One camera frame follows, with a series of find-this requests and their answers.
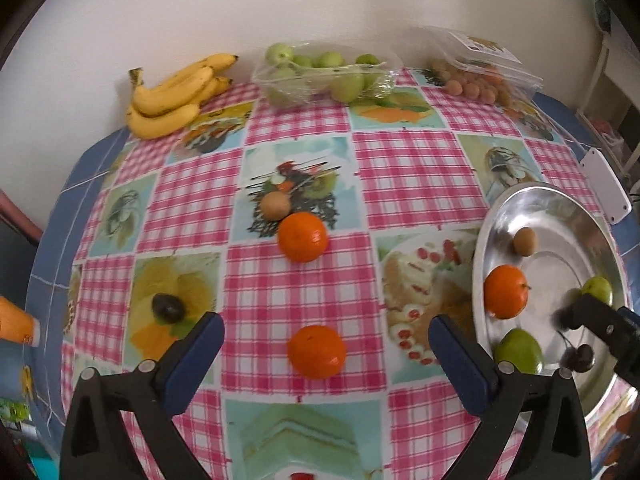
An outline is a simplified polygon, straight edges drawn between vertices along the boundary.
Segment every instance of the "plastic container lid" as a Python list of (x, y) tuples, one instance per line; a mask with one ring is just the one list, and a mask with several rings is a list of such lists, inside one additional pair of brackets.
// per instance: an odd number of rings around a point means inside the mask
[(531, 95), (542, 88), (542, 79), (527, 72), (517, 57), (495, 41), (446, 28), (428, 27), (428, 31), (433, 50), (457, 69), (489, 76), (498, 72), (514, 85), (530, 89)]

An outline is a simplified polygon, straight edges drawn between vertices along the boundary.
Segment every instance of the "container of green fruit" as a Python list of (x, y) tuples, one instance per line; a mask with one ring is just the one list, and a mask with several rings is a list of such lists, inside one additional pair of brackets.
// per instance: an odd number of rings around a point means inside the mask
[(327, 95), (348, 104), (388, 95), (402, 68), (386, 46), (372, 43), (275, 43), (266, 49), (252, 81), (274, 108), (295, 108)]

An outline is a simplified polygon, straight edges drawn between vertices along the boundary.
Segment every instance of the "oval stainless steel plate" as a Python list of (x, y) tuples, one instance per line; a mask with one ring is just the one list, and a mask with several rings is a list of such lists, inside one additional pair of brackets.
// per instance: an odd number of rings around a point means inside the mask
[[(531, 227), (538, 236), (538, 251), (518, 256), (513, 235)], [(497, 266), (519, 267), (531, 286), (529, 301), (519, 316), (498, 320), (484, 310), (483, 283)], [(489, 210), (480, 233), (473, 265), (473, 312), (476, 335), (489, 354), (504, 335), (520, 327), (540, 343), (544, 355), (542, 373), (551, 375), (567, 343), (557, 332), (554, 313), (571, 303), (591, 276), (605, 276), (613, 288), (613, 305), (625, 304), (626, 283), (616, 253), (593, 216), (573, 198), (548, 184), (519, 184), (506, 190)], [(587, 421), (610, 390), (615, 359), (606, 346), (584, 327), (564, 332), (574, 346), (587, 343), (595, 353), (595, 366), (587, 373), (574, 372), (582, 410)], [(525, 427), (521, 418), (517, 428)]]

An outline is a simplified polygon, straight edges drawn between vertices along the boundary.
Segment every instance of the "bunch of bananas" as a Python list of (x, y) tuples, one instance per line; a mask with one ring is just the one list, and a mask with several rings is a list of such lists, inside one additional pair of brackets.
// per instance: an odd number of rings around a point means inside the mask
[(142, 69), (129, 70), (133, 97), (127, 126), (140, 139), (164, 137), (191, 123), (200, 105), (226, 92), (231, 79), (218, 76), (238, 60), (233, 54), (214, 54), (186, 66), (155, 88), (146, 88)]

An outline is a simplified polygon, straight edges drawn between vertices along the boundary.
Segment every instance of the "sticker on container lid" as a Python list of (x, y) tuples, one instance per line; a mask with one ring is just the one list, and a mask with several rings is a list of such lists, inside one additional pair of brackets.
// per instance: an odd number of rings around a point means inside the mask
[(482, 54), (489, 54), (490, 56), (501, 57), (503, 59), (508, 59), (510, 61), (520, 63), (520, 60), (517, 57), (515, 57), (511, 52), (509, 52), (506, 48), (500, 46), (495, 41), (483, 40), (482, 38), (477, 38), (476, 36), (468, 36), (460, 32), (451, 32), (450, 34), (460, 43), (466, 46), (469, 50), (480, 52)]

